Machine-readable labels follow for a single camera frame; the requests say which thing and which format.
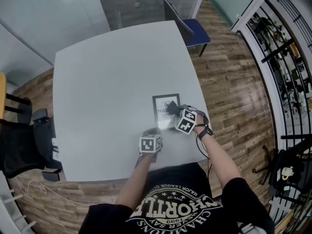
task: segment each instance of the black and white marker cube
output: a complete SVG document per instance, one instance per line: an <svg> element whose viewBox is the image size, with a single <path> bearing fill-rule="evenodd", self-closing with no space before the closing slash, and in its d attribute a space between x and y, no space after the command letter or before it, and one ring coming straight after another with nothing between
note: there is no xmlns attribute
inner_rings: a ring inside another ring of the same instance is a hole
<svg viewBox="0 0 312 234"><path fill-rule="evenodd" d="M180 117L176 122L175 129L189 135L196 125L196 116L197 113L183 109L183 111L180 111Z"/></svg>
<svg viewBox="0 0 312 234"><path fill-rule="evenodd" d="M157 153L161 149L160 135L143 135L138 144L140 153Z"/></svg>

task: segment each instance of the blue chair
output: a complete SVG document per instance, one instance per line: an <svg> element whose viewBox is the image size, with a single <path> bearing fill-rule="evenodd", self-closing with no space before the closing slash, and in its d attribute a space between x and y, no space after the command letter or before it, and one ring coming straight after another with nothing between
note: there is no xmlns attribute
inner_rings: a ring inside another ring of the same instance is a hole
<svg viewBox="0 0 312 234"><path fill-rule="evenodd" d="M204 45L199 54L202 56L211 40L200 23L196 19L182 20L173 5L167 0L164 0L164 11L166 21L175 21L186 47Z"/></svg>

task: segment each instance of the window blinds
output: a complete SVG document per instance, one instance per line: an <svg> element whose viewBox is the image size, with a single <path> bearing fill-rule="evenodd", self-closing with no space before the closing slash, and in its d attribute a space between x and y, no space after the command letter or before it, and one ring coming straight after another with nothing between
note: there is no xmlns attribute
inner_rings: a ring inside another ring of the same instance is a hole
<svg viewBox="0 0 312 234"><path fill-rule="evenodd" d="M164 21L163 0L100 0L111 30ZM182 19L191 18L197 0L168 0Z"/></svg>

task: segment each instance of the floor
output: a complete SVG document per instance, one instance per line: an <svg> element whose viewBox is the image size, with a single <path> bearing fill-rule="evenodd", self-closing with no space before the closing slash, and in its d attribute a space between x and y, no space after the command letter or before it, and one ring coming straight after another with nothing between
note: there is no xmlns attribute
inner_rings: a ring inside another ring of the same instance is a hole
<svg viewBox="0 0 312 234"><path fill-rule="evenodd" d="M268 185L260 186L262 175L252 173L253 168L264 166L263 145L274 148L274 135L268 99L253 58L239 34L230 31L227 24L210 4L204 0L198 20L211 38L202 57L197 49L190 54L205 97L209 116L217 141L223 146L239 167L262 203L268 207L270 196ZM47 108L53 115L52 106L53 69L38 76L16 91L20 97L29 97L33 111ZM7 120L14 121L12 113L6 113ZM200 164L207 172L207 163ZM221 188L212 169L210 184L213 195L221 194ZM43 180L41 171L32 170L18 176L19 184L27 191L28 182L40 180L58 194L73 201L86 204L114 203L125 180L109 182L61 182L49 183ZM10 185L20 193L18 180ZM18 200L28 221L36 220L34 231L40 234L77 233L88 207L65 201L53 192L44 194L39 183L31 182L29 194Z"/></svg>

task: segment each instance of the black t-shirt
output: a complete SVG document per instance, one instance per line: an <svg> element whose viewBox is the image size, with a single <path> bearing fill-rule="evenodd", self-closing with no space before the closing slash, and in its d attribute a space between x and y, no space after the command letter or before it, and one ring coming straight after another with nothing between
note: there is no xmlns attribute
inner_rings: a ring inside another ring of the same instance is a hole
<svg viewBox="0 0 312 234"><path fill-rule="evenodd" d="M197 163L150 172L135 211L127 206L90 206L84 233L238 233L237 222L274 233L274 223L242 178L229 181L222 204L212 199L209 181Z"/></svg>

